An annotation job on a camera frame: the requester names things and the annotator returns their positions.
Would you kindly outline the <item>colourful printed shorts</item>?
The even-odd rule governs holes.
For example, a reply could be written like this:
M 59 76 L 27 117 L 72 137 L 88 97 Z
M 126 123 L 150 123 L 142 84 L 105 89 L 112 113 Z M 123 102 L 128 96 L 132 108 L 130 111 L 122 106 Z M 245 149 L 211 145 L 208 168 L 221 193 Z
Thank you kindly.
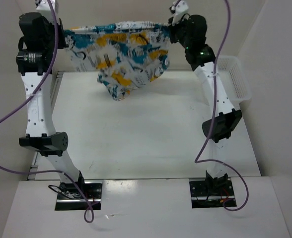
M 98 71 L 97 82 L 115 101 L 159 78 L 168 68 L 168 25 L 124 21 L 64 31 L 67 54 L 77 72 Z

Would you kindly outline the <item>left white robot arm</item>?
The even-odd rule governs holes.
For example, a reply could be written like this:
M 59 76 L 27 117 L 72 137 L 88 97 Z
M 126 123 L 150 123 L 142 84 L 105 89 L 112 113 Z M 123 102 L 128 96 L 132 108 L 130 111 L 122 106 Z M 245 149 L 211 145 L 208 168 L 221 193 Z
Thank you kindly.
M 63 191 L 75 198 L 86 193 L 83 176 L 73 164 L 68 152 L 66 132 L 57 132 L 52 120 L 51 82 L 53 56 L 66 46 L 56 40 L 60 30 L 55 29 L 38 12 L 20 16 L 19 27 L 23 33 L 18 43 L 16 63 L 24 84 L 27 106 L 27 129 L 19 139 L 21 147 L 36 151 L 46 157 L 55 170 L 59 170 Z

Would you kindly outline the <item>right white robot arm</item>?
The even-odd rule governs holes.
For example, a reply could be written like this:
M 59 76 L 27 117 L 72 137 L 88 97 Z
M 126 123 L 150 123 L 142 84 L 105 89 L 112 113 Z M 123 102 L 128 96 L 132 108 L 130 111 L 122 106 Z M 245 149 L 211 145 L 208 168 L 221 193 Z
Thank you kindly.
M 234 108 L 221 82 L 217 67 L 219 53 L 214 53 L 206 43 L 206 19 L 201 15 L 182 13 L 171 17 L 168 24 L 171 43 L 179 43 L 184 48 L 186 61 L 200 80 L 211 107 L 210 120 L 202 124 L 206 139 L 195 158 L 195 163 L 221 164 L 218 159 L 202 159 L 201 155 L 209 141 L 218 144 L 221 140 L 230 138 L 242 118 L 242 112 Z

